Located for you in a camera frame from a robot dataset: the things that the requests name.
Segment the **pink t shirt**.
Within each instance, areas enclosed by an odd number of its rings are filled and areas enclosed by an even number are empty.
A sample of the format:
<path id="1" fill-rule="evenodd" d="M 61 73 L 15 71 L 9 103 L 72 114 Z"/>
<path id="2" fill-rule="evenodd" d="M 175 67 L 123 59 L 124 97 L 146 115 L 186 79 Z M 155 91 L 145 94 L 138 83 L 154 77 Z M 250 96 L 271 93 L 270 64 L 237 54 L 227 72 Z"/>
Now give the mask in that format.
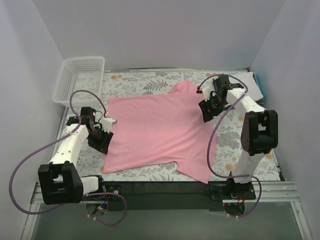
<path id="1" fill-rule="evenodd" d="M 203 121 L 203 99 L 188 79 L 170 93 L 111 97 L 108 114 L 117 120 L 104 158 L 105 174 L 132 168 L 175 162 L 177 170 L 207 183 L 215 153 L 213 124 Z"/>

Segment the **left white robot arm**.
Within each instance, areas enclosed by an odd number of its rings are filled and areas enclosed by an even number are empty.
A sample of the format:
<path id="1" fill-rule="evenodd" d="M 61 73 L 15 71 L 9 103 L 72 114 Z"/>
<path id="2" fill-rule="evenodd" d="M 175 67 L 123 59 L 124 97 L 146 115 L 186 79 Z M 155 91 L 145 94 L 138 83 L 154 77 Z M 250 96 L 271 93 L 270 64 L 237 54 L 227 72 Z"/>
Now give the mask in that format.
<path id="1" fill-rule="evenodd" d="M 102 154 L 108 153 L 114 135 L 111 129 L 117 120 L 103 116 L 97 121 L 96 112 L 92 107 L 82 107 L 79 117 L 70 117 L 66 124 L 69 136 L 62 140 L 49 163 L 39 167 L 38 177 L 45 204 L 79 203 L 89 194 L 95 200 L 106 196 L 101 175 L 81 177 L 76 169 L 83 144 Z"/>

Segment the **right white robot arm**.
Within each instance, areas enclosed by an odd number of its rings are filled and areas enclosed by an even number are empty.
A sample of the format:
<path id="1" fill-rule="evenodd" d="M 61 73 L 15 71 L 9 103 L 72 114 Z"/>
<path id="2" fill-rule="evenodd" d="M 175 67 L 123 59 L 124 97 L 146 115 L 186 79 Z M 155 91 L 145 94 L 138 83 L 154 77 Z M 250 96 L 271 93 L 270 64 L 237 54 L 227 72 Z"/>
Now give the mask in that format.
<path id="1" fill-rule="evenodd" d="M 242 152 L 236 167 L 224 176 L 225 181 L 208 184 L 212 200 L 253 200 L 256 195 L 252 180 L 260 161 L 278 145 L 278 113 L 267 110 L 248 94 L 248 86 L 239 78 L 229 74 L 212 76 L 213 87 L 197 87 L 197 94 L 203 95 L 198 104 L 203 121 L 214 117 L 222 119 L 235 109 L 243 117 L 240 135 Z"/>

